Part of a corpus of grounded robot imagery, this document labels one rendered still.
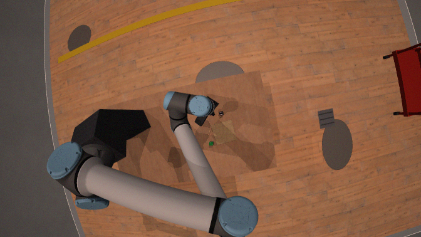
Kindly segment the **tan mat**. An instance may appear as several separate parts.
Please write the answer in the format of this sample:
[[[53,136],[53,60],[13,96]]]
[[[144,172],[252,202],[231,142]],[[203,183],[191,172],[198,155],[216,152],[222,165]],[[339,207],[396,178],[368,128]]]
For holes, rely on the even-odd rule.
[[[217,145],[237,140],[232,120],[228,120],[211,126]]]

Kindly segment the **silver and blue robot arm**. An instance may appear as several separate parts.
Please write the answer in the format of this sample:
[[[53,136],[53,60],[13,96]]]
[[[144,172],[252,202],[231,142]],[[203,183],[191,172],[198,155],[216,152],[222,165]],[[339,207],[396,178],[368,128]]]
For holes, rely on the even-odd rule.
[[[76,195],[75,205],[81,209],[107,208],[111,201],[220,237],[249,235],[258,222],[256,206],[243,196],[227,198],[187,118],[187,114],[197,116],[195,123],[202,126],[213,113],[214,102],[202,95],[169,91],[164,109],[169,111],[170,127],[201,194],[113,169],[113,151],[99,144],[83,147],[76,142],[61,144],[48,159],[48,173]]]

